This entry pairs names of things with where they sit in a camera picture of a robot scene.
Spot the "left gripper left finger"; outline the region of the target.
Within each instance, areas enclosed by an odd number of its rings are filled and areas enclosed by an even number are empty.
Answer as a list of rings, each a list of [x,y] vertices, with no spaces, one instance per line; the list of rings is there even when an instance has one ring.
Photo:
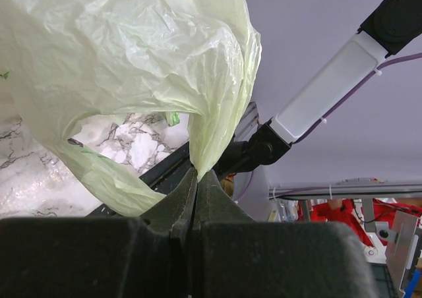
[[[186,297],[197,173],[139,217],[1,220],[2,297]]]

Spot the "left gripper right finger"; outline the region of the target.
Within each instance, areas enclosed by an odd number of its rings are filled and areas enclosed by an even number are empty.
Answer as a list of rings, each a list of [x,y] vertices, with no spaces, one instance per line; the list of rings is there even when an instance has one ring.
[[[213,172],[197,188],[194,297],[376,297],[354,232],[339,222],[256,222]]]

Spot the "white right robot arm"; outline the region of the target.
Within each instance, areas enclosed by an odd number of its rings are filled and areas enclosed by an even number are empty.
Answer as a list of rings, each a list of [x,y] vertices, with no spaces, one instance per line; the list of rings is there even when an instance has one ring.
[[[421,0],[383,0],[279,113],[248,141],[229,144],[213,167],[216,174],[250,172],[278,161],[383,68],[420,58],[397,56],[420,35]]]

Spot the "light green plastic grocery bag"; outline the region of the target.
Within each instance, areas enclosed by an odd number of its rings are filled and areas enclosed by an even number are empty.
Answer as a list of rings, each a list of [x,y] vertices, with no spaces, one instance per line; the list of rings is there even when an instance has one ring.
[[[162,194],[69,143],[93,116],[189,115],[198,178],[227,148],[253,93],[260,34],[246,0],[1,0],[1,71],[33,137],[97,199],[138,216]]]

